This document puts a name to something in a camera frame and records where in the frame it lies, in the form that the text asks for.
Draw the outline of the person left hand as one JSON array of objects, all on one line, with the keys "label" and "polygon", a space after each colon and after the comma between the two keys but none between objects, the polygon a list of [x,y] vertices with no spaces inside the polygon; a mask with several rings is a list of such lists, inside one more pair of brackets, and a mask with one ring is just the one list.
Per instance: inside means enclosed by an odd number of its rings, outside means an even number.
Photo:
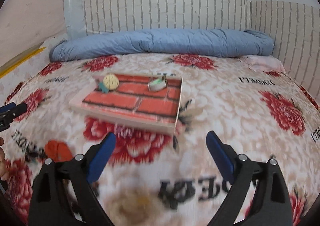
[{"label": "person left hand", "polygon": [[7,180],[9,177],[9,171],[7,168],[7,163],[5,160],[5,153],[2,149],[2,146],[4,144],[4,139],[0,137],[0,177],[1,180]]}]

